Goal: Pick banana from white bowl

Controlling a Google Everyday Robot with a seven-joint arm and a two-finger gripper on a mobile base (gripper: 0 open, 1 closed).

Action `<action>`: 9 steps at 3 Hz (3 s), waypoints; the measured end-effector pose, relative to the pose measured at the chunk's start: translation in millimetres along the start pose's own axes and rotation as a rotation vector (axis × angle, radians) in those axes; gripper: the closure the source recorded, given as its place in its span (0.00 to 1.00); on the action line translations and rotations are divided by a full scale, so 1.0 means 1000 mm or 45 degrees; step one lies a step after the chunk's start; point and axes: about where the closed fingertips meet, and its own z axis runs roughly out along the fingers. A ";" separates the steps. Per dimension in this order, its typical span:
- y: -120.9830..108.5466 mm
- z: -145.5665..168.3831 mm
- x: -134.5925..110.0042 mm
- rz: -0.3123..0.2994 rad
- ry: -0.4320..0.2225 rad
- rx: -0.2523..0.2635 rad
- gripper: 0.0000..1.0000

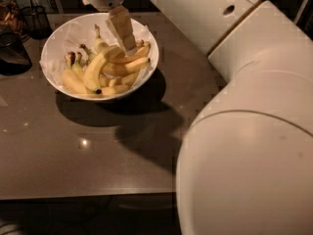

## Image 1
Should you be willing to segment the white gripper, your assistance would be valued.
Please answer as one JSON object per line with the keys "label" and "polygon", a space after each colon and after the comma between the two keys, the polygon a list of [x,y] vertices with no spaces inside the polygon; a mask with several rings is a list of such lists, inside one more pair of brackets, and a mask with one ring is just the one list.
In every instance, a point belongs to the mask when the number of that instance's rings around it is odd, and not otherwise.
{"label": "white gripper", "polygon": [[133,34],[131,17],[121,4],[124,0],[82,0],[84,5],[91,5],[100,12],[109,11],[106,20],[109,30],[116,38],[120,48],[127,56],[133,56],[137,44]]}

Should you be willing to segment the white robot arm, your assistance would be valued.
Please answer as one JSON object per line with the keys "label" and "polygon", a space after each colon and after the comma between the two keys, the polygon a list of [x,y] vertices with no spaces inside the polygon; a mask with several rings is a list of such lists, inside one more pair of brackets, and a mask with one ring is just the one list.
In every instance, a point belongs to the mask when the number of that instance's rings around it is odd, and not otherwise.
{"label": "white robot arm", "polygon": [[185,135],[182,235],[313,235],[313,42],[267,0],[151,0],[224,89]]}

